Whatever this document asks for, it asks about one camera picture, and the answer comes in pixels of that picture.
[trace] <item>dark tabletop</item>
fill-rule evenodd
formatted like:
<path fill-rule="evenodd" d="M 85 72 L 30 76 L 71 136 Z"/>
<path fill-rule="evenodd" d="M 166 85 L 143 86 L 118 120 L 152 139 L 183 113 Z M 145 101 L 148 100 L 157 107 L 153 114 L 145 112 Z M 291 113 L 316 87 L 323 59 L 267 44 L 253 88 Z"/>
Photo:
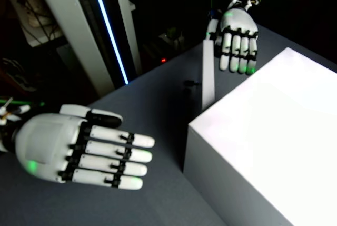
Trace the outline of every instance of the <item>dark tabletop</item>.
<path fill-rule="evenodd" d="M 319 55 L 259 29 L 258 68 L 290 47 L 337 71 Z M 225 225 L 182 173 L 187 124 L 196 104 L 194 89 L 189 92 L 183 82 L 197 78 L 201 55 L 198 45 L 91 105 L 121 114 L 121 129 L 156 139 L 141 190 L 46 182 L 25 173 L 13 155 L 5 154 L 0 156 L 0 225 Z M 220 72 L 218 65 L 216 59 L 217 100 L 247 79 Z"/>

